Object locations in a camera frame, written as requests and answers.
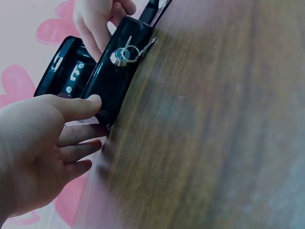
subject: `pink flower pattern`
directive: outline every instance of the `pink flower pattern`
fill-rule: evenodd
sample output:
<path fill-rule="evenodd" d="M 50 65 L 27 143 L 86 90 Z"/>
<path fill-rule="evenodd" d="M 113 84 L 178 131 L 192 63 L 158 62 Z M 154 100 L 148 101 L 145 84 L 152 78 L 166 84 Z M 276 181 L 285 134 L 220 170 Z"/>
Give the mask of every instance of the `pink flower pattern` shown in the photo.
<path fill-rule="evenodd" d="M 55 12 L 59 18 L 47 19 L 36 31 L 36 40 L 43 45 L 60 45 L 69 35 L 79 37 L 73 23 L 74 0 L 60 4 Z M 36 90 L 27 71 L 18 64 L 9 66 L 1 76 L 1 84 L 5 94 L 0 95 L 0 108 L 13 102 L 33 97 Z M 86 176 L 70 182 L 53 202 L 56 212 L 64 222 L 72 226 L 75 212 L 84 188 Z M 7 223 L 16 225 L 32 225 L 39 222 L 36 211 L 28 214 L 29 218 L 15 217 Z"/>

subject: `key ring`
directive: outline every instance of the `key ring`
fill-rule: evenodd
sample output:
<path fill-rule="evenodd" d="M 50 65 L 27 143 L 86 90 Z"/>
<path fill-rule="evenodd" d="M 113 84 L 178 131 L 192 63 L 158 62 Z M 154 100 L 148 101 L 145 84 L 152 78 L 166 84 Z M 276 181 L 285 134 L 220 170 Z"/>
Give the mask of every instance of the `key ring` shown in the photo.
<path fill-rule="evenodd" d="M 132 36 L 129 37 L 124 49 L 121 51 L 121 56 L 123 58 L 124 61 L 128 62 L 128 63 L 135 63 L 139 60 L 140 56 L 149 48 L 151 47 L 157 40 L 157 38 L 153 38 L 152 40 L 150 40 L 148 42 L 148 44 L 143 48 L 142 51 L 140 51 L 136 46 L 134 45 L 129 45 L 130 41 L 132 39 Z M 125 52 L 127 51 L 128 48 L 134 48 L 137 52 L 138 52 L 138 55 L 135 57 L 134 60 L 130 60 L 128 58 L 125 57 Z"/>

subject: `hand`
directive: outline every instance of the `hand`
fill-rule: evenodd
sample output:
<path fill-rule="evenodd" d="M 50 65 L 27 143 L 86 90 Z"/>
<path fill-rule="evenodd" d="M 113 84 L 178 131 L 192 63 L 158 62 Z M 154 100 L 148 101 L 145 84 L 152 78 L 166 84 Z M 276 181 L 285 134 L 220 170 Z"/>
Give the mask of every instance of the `hand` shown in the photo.
<path fill-rule="evenodd" d="M 101 107 L 97 95 L 64 99 L 43 95 L 0 110 L 0 216 L 12 217 L 43 207 L 71 180 L 87 172 L 83 157 L 100 150 L 107 135 L 99 124 L 64 128 L 88 119 Z"/>
<path fill-rule="evenodd" d="M 107 23 L 116 27 L 126 15 L 133 15 L 132 0 L 75 0 L 74 22 L 89 54 L 98 62 L 111 34 Z"/>

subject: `wood grain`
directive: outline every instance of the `wood grain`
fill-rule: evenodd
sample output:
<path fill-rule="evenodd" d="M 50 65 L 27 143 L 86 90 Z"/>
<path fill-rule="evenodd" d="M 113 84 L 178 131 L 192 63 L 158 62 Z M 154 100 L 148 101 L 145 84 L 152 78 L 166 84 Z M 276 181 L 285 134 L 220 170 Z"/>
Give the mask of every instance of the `wood grain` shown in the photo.
<path fill-rule="evenodd" d="M 74 228 L 304 228 L 304 9 L 173 0 Z"/>

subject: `fingernail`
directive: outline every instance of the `fingernail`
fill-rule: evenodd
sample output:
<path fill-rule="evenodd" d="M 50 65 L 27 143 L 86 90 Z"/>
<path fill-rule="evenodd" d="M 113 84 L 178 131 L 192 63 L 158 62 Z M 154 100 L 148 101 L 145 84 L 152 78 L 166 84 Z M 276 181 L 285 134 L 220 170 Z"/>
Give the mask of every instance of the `fingernail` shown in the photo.
<path fill-rule="evenodd" d="M 93 94 L 93 95 L 91 95 L 88 99 L 86 99 L 86 100 L 89 100 L 89 101 L 92 101 L 92 102 L 94 102 L 94 103 L 102 103 L 101 101 L 102 101 L 102 99 L 101 99 L 101 97 L 99 96 L 99 95 L 97 95 L 97 94 Z"/>
<path fill-rule="evenodd" d="M 88 171 L 92 167 L 92 161 L 91 160 L 83 160 L 78 163 L 78 166 L 82 171 Z"/>

